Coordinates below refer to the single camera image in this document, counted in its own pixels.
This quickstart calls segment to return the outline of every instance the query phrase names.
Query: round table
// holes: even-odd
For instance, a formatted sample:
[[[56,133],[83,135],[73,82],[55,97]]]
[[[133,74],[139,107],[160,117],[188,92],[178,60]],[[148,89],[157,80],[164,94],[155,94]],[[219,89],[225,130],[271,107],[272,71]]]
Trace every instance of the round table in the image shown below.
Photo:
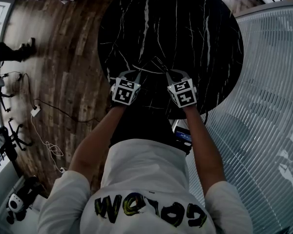
[[[167,91],[166,71],[188,73],[203,114],[236,85],[243,40],[221,0],[114,0],[101,22],[98,52],[111,85],[122,71],[141,71],[141,90],[134,102],[140,110],[182,119],[183,110]]]

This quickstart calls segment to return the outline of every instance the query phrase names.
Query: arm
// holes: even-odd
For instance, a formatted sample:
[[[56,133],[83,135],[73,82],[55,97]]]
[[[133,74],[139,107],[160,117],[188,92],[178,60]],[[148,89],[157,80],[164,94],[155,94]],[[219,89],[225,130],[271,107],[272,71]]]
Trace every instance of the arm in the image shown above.
[[[195,106],[185,107],[192,137],[196,170],[205,196],[205,208],[221,232],[251,234],[248,210],[237,189],[226,182],[219,151],[211,139]]]
[[[112,108],[104,119],[92,130],[92,132],[78,146],[69,170],[84,175],[89,183],[99,165],[103,152],[108,148],[110,139],[121,119],[126,107]]]
[[[184,111],[192,137],[196,170],[206,195],[213,184],[226,181],[222,159],[196,106],[185,107]]]

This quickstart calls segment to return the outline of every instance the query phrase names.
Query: white cable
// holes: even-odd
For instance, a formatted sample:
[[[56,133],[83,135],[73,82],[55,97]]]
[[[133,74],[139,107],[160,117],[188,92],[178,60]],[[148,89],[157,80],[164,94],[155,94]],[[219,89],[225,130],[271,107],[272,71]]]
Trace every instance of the white cable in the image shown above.
[[[36,129],[34,123],[33,123],[33,116],[30,117],[30,121],[31,121],[32,125],[34,126],[34,129],[35,129],[37,135],[39,136],[39,138],[40,138],[42,144],[45,145],[45,146],[47,147],[48,151],[50,152],[50,156],[51,156],[51,159],[53,160],[53,162],[54,162],[54,164],[55,164],[55,167],[58,169],[58,171],[59,171],[60,173],[63,173],[63,172],[58,168],[58,166],[57,166],[57,164],[56,164],[56,162],[55,162],[55,160],[53,159],[53,156],[52,156],[52,154],[55,155],[55,156],[59,156],[59,157],[64,156],[62,150],[61,150],[57,145],[53,145],[53,144],[50,143],[49,141],[43,142],[42,139],[41,139],[41,137],[40,137],[40,135],[39,135],[38,132],[37,132],[37,129]]]

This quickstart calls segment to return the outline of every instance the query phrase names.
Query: black pants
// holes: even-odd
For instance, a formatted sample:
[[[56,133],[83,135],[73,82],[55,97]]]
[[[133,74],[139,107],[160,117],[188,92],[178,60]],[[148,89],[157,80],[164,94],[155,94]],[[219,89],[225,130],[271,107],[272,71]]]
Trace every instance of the black pants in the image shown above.
[[[21,62],[26,57],[26,52],[20,48],[18,50],[12,50],[5,45],[4,42],[0,42],[0,62],[5,60],[15,60]]]
[[[134,138],[154,140],[181,149],[168,119],[154,117],[148,110],[130,106],[126,109],[111,138],[110,147],[123,140]]]

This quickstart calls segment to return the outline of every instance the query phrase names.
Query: chair leg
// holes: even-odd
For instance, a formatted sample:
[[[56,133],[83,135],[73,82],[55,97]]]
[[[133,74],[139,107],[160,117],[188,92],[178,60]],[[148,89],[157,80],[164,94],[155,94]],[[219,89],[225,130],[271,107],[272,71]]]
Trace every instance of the chair leg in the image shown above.
[[[3,99],[2,99],[1,96],[0,96],[0,102],[1,102],[1,104],[2,104],[3,109],[4,109],[6,112],[10,112],[10,111],[11,111],[10,108],[8,108],[8,109],[5,108],[5,105],[4,105],[4,102],[3,102]]]
[[[11,122],[12,120],[13,120],[13,118],[9,118],[8,123],[9,123],[9,126],[10,126],[10,130],[11,130],[11,132],[12,132],[12,134],[13,134],[13,133],[14,133],[14,130],[13,130],[11,124],[10,124],[10,122]]]
[[[22,141],[21,139],[17,138],[17,141],[22,143],[23,145],[25,146],[32,146],[33,145],[33,142],[30,142],[30,143],[26,143],[25,141]]]
[[[22,127],[23,127],[23,124],[20,124],[20,125],[18,126],[18,128],[17,128],[17,130],[16,130],[15,133],[16,133],[16,134],[19,134],[19,129],[22,128]]]
[[[14,96],[14,94],[11,95],[5,95],[5,94],[0,94],[1,97],[6,97],[6,98],[12,98]]]
[[[14,141],[17,143],[17,145],[19,146],[19,148],[20,148],[22,151],[25,151],[25,150],[26,150],[25,148],[22,148],[22,147],[21,147],[20,139],[19,139],[19,138],[14,138]]]

